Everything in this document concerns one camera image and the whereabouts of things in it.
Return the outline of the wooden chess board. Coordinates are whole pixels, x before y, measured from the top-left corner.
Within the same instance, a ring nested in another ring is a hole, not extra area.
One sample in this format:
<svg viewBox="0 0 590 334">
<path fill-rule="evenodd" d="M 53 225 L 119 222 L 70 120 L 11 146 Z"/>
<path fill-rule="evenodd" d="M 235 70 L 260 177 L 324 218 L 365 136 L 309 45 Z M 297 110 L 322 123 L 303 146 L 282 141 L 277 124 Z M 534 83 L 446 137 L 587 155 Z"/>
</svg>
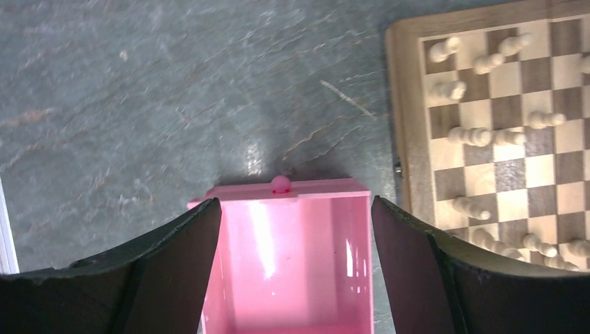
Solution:
<svg viewBox="0 0 590 334">
<path fill-rule="evenodd" d="M 589 2 L 385 32 L 404 209 L 480 248 L 589 271 Z"/>
</svg>

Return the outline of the pink plastic bin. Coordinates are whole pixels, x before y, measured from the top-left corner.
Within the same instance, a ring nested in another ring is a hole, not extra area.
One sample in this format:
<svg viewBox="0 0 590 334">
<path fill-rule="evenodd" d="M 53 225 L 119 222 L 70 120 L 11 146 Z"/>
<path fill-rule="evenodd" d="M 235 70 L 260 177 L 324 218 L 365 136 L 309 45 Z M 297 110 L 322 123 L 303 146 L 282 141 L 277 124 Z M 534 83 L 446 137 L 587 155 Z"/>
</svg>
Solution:
<svg viewBox="0 0 590 334">
<path fill-rule="evenodd" d="M 215 186 L 204 333 L 373 333 L 368 188 L 353 178 Z"/>
</svg>

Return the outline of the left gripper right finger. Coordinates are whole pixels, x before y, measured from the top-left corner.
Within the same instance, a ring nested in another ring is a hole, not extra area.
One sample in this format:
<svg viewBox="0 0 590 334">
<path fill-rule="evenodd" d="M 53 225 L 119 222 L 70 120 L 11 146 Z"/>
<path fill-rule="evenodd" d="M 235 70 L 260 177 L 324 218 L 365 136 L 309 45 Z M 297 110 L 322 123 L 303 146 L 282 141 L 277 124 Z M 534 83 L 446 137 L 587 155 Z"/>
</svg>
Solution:
<svg viewBox="0 0 590 334">
<path fill-rule="evenodd" d="M 492 253 L 379 196 L 371 214 L 396 332 L 589 332 L 589 274 Z"/>
</svg>

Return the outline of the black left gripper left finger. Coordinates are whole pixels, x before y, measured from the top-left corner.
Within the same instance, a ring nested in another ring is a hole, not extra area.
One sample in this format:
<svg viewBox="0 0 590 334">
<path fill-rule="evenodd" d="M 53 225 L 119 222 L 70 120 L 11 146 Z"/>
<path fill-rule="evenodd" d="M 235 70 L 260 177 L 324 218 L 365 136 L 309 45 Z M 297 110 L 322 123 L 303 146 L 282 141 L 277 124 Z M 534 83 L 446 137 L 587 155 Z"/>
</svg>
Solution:
<svg viewBox="0 0 590 334">
<path fill-rule="evenodd" d="M 2 333 L 196 333 L 221 226 L 205 200 L 62 269 L 1 276 Z"/>
</svg>

